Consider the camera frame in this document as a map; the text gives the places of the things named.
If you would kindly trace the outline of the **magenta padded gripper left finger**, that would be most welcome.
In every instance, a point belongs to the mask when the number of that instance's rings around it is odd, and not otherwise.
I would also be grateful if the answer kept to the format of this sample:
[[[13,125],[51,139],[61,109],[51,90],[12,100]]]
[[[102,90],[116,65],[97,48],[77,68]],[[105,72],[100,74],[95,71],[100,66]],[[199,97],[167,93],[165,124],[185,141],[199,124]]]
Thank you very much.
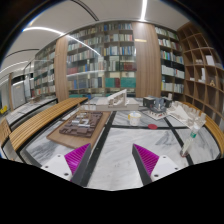
[[[55,155],[42,166],[42,169],[72,183],[81,185],[90,154],[91,144],[88,143],[66,155]]]

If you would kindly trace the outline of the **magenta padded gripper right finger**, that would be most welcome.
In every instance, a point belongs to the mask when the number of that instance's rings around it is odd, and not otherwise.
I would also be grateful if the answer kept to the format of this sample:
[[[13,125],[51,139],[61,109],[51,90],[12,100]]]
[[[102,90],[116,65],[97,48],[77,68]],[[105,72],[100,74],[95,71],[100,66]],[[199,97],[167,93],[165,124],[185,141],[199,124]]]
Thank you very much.
[[[137,144],[132,146],[132,155],[143,185],[150,184],[179,170],[179,167],[167,155],[158,156]]]

